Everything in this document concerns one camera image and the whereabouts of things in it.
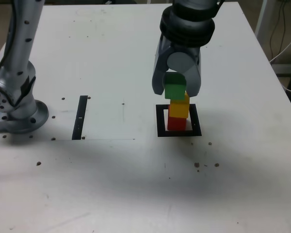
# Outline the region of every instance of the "black square frame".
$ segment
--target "black square frame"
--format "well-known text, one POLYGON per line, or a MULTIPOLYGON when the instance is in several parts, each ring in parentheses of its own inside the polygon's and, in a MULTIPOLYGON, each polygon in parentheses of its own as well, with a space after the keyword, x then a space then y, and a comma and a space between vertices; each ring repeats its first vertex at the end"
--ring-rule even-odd
POLYGON ((168 109, 168 106, 169 104, 156 104, 157 137, 194 137, 202 135, 195 104, 190 104, 189 108, 192 130, 167 131, 165 129, 164 110, 168 109))

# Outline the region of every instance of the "wooden block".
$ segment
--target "wooden block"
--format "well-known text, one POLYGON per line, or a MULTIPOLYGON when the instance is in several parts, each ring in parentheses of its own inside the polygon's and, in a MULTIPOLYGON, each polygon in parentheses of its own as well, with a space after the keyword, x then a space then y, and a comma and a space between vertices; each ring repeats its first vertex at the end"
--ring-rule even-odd
POLYGON ((188 118, 190 109, 190 97, 185 93, 185 100, 171 100, 169 116, 175 118, 188 118))
POLYGON ((165 76, 165 99, 185 100, 186 80, 182 74, 167 72, 165 76))
POLYGON ((185 131, 186 118, 168 117, 167 130, 185 131))

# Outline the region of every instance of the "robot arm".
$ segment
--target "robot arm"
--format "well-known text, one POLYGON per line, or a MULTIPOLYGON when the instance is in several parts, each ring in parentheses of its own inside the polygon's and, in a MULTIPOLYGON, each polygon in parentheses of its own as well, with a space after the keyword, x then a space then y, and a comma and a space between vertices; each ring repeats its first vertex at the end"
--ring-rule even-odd
MULTIPOLYGON (((45 0, 12 0, 12 18, 0 62, 0 133, 27 133, 48 119, 47 106, 32 95, 35 69, 29 61, 32 43, 45 0)), ((196 96, 201 86, 200 47, 214 31, 213 17, 225 0, 174 0, 164 10, 152 87, 164 91, 168 69, 186 79, 186 91, 196 96)))
POLYGON ((12 0, 12 17, 0 62, 0 132, 26 133, 41 127, 49 116, 35 100, 35 69, 29 61, 44 0, 12 0))
POLYGON ((152 87, 155 94, 164 92, 168 69, 186 79, 186 92, 196 96, 201 87, 200 47, 206 45, 214 32, 213 17, 225 0, 174 0, 162 14, 152 87))

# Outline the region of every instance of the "white table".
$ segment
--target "white table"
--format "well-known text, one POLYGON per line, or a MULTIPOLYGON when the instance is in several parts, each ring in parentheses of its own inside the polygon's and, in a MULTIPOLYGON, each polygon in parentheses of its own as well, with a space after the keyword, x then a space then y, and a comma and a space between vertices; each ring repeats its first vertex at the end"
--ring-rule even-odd
POLYGON ((0 134, 0 233, 291 233, 291 104, 237 3, 201 49, 203 135, 157 138, 166 7, 44 7, 30 60, 50 118, 0 134))

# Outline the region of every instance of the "floor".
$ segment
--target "floor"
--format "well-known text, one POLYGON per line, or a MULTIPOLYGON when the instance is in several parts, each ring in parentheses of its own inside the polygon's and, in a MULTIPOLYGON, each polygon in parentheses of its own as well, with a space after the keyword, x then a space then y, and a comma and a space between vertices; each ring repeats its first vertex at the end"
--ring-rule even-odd
MULTIPOLYGON (((148 0, 136 0, 137 3, 146 3, 148 0)), ((151 0, 151 3, 167 3, 170 0, 151 0)), ((262 6, 263 0, 238 0, 244 14, 246 15, 249 24, 252 27, 252 30, 255 30, 258 18, 259 18, 259 13, 260 9, 262 6)), ((275 6, 275 12, 273 15, 272 19, 272 24, 271 27, 269 28, 269 38, 271 37, 271 33, 275 27, 275 24, 278 19, 278 10, 280 7, 281 2, 277 2, 275 6)), ((286 15, 286 34, 283 42, 283 48, 285 48, 291 41, 291 0, 289 3, 287 3, 285 7, 285 15, 286 15)), ((6 35, 8 31, 8 26, 9 26, 9 20, 10 20, 10 14, 11 14, 11 8, 9 5, 6 4, 0 4, 0 49, 5 43, 6 40, 6 35)), ((281 39, 282 39, 282 34, 284 31, 284 26, 283 26, 283 17, 281 16, 281 21, 278 25, 278 28, 274 34, 273 37, 273 51, 274 54, 277 55, 280 44, 281 44, 281 39)), ((270 46, 269 46, 269 40, 266 41, 265 44, 262 45, 262 48, 267 56, 267 58, 270 60, 271 59, 271 52, 270 52, 270 46)), ((279 64, 291 64, 291 46, 286 50, 285 53, 283 53, 275 63, 279 64)))

